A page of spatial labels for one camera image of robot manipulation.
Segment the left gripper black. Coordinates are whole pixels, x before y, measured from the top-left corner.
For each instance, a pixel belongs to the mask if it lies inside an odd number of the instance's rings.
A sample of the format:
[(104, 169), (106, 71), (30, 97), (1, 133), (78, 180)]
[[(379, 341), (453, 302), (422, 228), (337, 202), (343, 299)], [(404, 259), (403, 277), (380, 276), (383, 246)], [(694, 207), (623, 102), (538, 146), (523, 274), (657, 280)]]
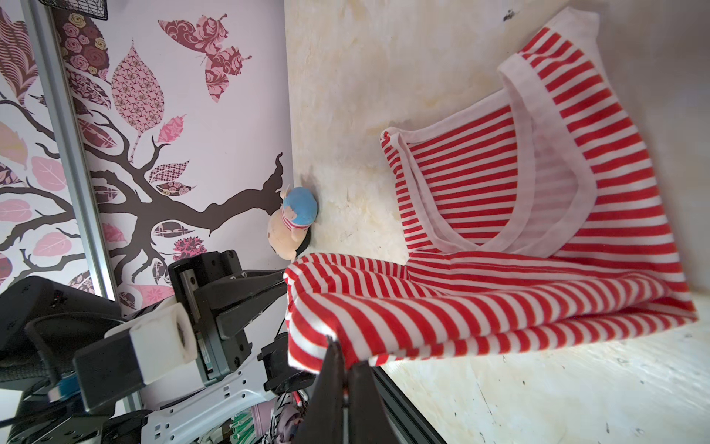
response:
[(168, 267), (176, 299), (190, 318), (205, 386), (245, 364), (253, 344), (243, 330), (286, 293), (282, 270), (241, 272), (233, 250), (201, 253)]

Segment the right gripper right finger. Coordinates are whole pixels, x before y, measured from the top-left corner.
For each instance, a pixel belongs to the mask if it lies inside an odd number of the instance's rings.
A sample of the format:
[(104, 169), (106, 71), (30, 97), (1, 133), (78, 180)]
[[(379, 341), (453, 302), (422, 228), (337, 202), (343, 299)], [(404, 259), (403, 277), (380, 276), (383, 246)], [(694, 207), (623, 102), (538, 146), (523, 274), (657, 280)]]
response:
[(355, 364), (349, 370), (348, 411), (349, 443), (399, 442), (375, 386), (373, 369), (367, 363)]

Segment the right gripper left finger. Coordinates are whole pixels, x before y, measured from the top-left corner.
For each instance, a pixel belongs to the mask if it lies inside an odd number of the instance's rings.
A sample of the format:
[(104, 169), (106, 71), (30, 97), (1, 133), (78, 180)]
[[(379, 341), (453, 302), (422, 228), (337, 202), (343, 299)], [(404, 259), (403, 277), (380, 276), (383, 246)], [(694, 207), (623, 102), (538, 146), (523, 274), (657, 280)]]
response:
[(293, 443), (340, 444), (344, 441), (345, 362), (338, 342), (328, 343), (307, 413)]

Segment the red white striped tank top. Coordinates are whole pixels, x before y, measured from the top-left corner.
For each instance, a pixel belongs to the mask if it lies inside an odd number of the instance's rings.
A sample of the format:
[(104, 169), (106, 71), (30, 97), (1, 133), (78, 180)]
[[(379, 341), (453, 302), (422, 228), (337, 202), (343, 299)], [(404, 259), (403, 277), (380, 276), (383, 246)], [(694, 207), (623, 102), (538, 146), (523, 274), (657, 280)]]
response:
[(380, 137), (407, 262), (311, 253), (286, 270), (288, 362), (322, 369), (627, 340), (698, 314), (656, 175), (608, 82), (596, 13), (568, 7), (502, 88)]

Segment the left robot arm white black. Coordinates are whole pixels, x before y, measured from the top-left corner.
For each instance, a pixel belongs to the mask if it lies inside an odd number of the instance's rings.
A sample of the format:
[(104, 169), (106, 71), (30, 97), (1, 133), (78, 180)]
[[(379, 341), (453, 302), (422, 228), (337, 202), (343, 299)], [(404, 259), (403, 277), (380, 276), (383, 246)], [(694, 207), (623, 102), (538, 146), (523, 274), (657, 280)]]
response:
[(287, 362), (284, 332), (253, 321), (286, 292), (279, 270), (233, 251), (168, 268), (168, 298), (131, 316), (116, 302), (42, 277), (1, 295), (1, 386), (22, 397), (11, 443), (191, 443), (312, 377)]

